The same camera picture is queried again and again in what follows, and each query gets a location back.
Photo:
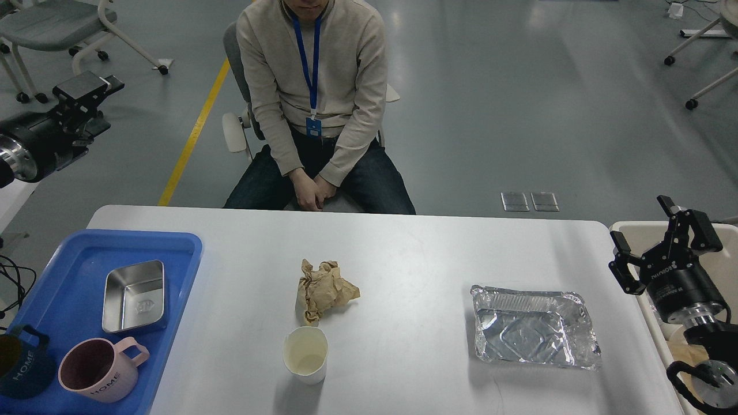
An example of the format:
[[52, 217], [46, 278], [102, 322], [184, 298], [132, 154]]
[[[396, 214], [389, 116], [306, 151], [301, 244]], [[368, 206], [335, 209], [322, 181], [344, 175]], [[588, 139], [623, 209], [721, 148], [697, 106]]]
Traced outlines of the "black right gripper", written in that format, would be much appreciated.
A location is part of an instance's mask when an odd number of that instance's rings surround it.
[[[708, 252], [720, 252], [723, 244], [706, 213], [683, 209], [671, 197], [658, 196], [657, 202], [669, 218], [664, 241], [658, 251], [664, 260], [676, 263], [697, 263]], [[620, 231], [610, 231], [616, 247], [609, 270], [623, 292], [642, 295], [647, 291], [662, 322], [681, 324], [688, 309], [702, 307], [716, 315], [728, 307], [714, 281], [701, 265], [677, 268], [673, 263], [661, 270], [649, 268], [644, 257], [631, 254], [631, 247]], [[636, 280], [629, 264], [645, 270], [645, 282]]]

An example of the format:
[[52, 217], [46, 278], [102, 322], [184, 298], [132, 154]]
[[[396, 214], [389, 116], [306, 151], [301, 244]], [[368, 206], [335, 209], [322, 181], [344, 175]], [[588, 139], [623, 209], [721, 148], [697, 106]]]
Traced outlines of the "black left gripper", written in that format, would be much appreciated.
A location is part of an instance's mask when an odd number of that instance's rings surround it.
[[88, 145], [111, 128], [97, 116], [100, 105], [125, 86], [113, 74], [102, 78], [84, 71], [53, 87], [58, 115], [96, 116], [69, 131], [50, 113], [24, 111], [2, 120], [1, 181], [39, 182], [85, 155]]

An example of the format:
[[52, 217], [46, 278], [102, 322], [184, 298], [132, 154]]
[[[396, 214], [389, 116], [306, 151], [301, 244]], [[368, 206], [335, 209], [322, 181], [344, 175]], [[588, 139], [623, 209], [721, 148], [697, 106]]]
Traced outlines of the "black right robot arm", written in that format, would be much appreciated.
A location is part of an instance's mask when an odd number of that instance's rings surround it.
[[613, 229], [609, 270], [623, 292], [648, 294], [662, 321], [680, 324], [688, 344], [706, 349], [708, 358], [698, 365], [677, 360], [667, 366], [677, 393], [706, 414], [735, 414], [736, 324], [699, 262], [703, 254], [720, 252], [722, 242], [703, 211], [677, 206], [664, 195], [657, 202], [669, 219], [662, 241], [633, 255], [625, 235]]

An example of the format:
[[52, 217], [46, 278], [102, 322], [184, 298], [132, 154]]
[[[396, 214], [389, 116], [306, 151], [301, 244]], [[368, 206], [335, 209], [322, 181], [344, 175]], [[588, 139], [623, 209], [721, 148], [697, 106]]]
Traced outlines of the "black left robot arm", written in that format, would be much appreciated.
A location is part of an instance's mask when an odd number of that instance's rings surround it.
[[57, 104], [46, 112], [21, 111], [1, 121], [1, 186], [39, 182], [84, 157], [95, 137], [110, 129], [98, 110], [124, 82], [91, 71], [53, 87]]

